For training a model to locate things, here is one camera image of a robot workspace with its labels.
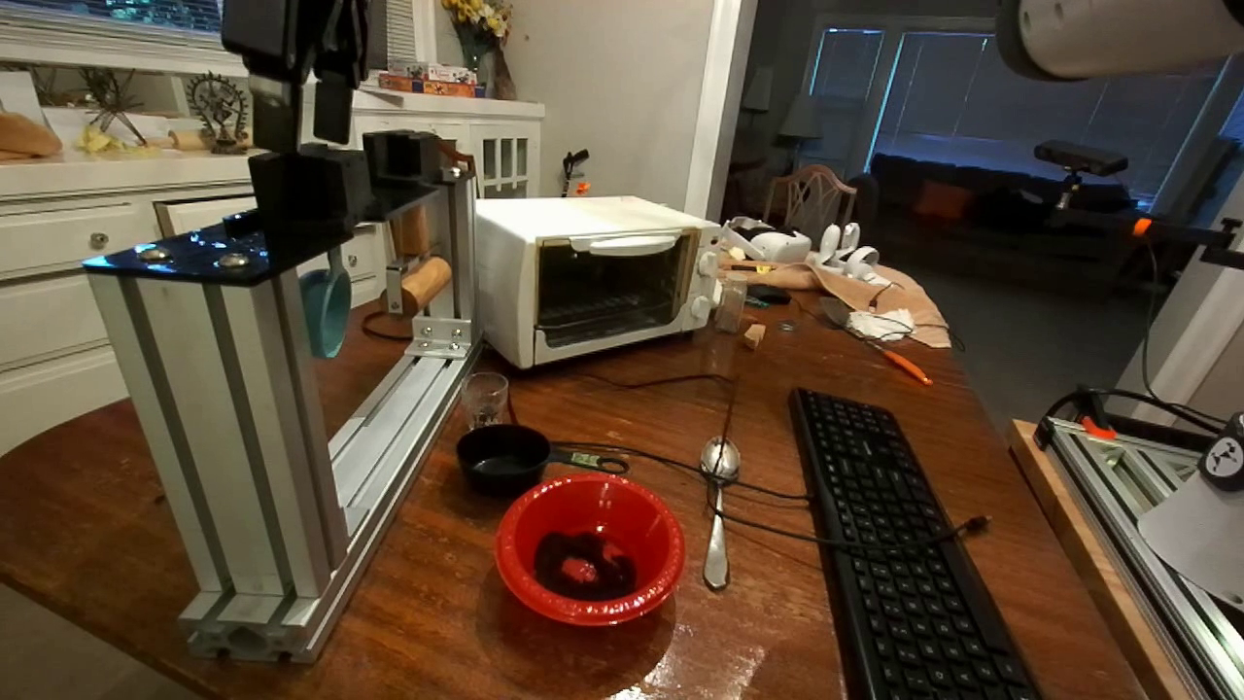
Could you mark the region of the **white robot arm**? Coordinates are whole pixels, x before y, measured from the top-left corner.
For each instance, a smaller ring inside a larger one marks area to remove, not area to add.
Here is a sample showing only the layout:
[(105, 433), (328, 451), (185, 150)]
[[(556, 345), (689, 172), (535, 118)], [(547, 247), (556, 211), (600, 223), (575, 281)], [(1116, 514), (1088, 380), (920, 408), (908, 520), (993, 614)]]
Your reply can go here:
[[(1244, 0), (996, 0), (1012, 70), (1046, 83), (1175, 70), (1244, 52)], [(314, 131), (351, 137), (351, 97), (365, 76), (365, 0), (222, 0), (222, 45), (275, 85), (257, 141), (292, 150), (303, 83)]]

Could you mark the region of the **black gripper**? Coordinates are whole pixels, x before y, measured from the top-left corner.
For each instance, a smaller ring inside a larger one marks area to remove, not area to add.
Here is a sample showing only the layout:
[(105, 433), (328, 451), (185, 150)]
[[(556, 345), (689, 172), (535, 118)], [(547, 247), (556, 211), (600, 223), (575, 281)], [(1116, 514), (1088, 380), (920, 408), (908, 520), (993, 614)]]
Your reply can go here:
[(251, 137), (269, 150), (299, 144), (299, 97), (314, 83), (314, 137), (347, 144), (354, 85), (365, 75), (365, 0), (222, 0), (222, 45), (244, 62)]

